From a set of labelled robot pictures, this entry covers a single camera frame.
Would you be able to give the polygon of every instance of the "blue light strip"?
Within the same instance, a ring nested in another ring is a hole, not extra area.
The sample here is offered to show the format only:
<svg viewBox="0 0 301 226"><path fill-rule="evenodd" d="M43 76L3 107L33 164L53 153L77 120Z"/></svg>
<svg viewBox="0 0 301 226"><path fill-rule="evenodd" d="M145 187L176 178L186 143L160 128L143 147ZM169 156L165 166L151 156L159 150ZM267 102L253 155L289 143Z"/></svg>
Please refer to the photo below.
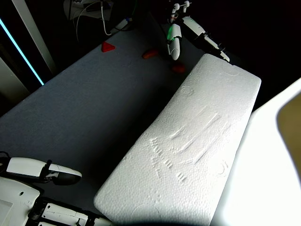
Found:
<svg viewBox="0 0 301 226"><path fill-rule="evenodd" d="M16 49L19 51L20 55L23 57L23 59L25 60L25 62L27 63L27 65L29 66L29 68L32 70L32 72L34 73L34 75L37 77L37 79L39 80L39 82L41 83L41 85L43 86L44 83L41 80L41 78L38 76L38 74L36 73L36 71L34 70L34 68L32 67L32 65L29 63L29 61L27 60L26 56L24 55L24 53L22 52L22 50L19 48L18 44L16 43L16 41L14 40L13 36L11 36L11 34L9 33L8 29L6 28L6 26L4 25L4 23L2 22L1 18L0 18L0 25L2 26L2 28L4 29L5 33L8 35L9 39L12 41L12 43L14 44L14 46L16 47Z"/></svg>

